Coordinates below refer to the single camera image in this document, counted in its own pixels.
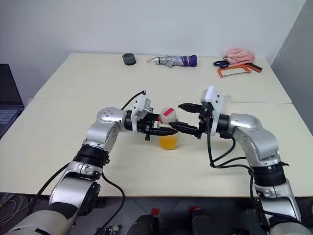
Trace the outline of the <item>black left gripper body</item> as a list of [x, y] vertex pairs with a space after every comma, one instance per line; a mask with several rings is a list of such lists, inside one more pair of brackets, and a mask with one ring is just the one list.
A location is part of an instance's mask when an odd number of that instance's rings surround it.
[[142, 134], [145, 134], [145, 140], [150, 141], [150, 133], [149, 131], [155, 127], [155, 122], [151, 120], [150, 114], [154, 114], [154, 109], [152, 107], [149, 108], [148, 112], [139, 113], [136, 118], [137, 131]]

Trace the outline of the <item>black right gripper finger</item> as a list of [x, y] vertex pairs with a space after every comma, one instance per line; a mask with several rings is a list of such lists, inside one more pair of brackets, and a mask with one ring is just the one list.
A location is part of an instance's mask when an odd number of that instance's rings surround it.
[[191, 126], [188, 123], [175, 121], [170, 122], [170, 126], [176, 129], [179, 132], [189, 134], [189, 135], [196, 135], [198, 133], [198, 128], [195, 126]]
[[189, 113], [200, 113], [202, 111], [202, 106], [194, 103], [183, 103], [178, 107]]

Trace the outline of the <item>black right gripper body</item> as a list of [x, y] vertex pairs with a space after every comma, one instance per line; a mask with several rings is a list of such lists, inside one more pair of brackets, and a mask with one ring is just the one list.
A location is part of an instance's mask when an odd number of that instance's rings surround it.
[[210, 134], [211, 131], [211, 121], [213, 116], [213, 107], [210, 102], [203, 105], [197, 105], [196, 113], [199, 113], [199, 127], [196, 134], [197, 139], [201, 139], [202, 134]]

